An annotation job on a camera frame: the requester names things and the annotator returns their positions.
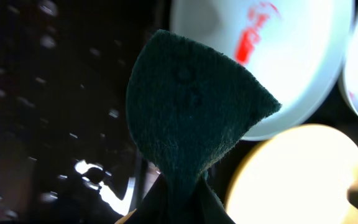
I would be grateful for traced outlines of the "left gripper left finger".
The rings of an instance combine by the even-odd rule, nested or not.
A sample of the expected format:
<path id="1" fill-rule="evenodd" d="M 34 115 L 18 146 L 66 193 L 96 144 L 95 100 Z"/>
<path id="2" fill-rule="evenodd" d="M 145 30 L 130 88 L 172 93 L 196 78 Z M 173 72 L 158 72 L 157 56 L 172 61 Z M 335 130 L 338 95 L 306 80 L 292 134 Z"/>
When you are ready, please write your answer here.
<path id="1" fill-rule="evenodd" d="M 170 202 L 167 180 L 160 174 L 140 205 L 115 224 L 171 224 Z"/>

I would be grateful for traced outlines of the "yellow plate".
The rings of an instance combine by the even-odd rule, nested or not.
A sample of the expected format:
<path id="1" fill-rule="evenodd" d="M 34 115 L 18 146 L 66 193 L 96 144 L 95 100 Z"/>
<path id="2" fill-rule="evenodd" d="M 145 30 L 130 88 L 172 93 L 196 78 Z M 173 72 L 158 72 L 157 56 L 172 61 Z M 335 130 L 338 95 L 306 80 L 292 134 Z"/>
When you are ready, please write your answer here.
<path id="1" fill-rule="evenodd" d="M 235 223 L 358 223 L 358 146 L 330 126 L 304 124 L 251 149 L 228 186 Z"/>

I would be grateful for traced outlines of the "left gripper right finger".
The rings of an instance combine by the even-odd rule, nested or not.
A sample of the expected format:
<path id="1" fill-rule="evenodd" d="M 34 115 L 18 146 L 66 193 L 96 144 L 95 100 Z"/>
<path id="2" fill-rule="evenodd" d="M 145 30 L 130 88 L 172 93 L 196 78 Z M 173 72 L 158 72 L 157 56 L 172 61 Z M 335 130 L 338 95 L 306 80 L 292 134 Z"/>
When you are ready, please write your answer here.
<path id="1" fill-rule="evenodd" d="M 235 224 L 223 209 L 220 200 L 204 178 L 198 181 L 197 195 L 200 201 L 201 216 L 205 224 Z"/>

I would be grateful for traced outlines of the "green scouring sponge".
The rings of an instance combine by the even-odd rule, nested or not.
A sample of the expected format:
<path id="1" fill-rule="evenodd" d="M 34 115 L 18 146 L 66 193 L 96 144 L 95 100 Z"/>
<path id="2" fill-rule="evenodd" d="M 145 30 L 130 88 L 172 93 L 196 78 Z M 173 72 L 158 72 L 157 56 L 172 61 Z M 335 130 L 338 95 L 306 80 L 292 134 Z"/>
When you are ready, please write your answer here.
<path id="1" fill-rule="evenodd" d="M 158 30 L 127 86 L 126 118 L 170 198 L 186 199 L 202 175 L 281 105 L 242 65 L 191 39 Z"/>

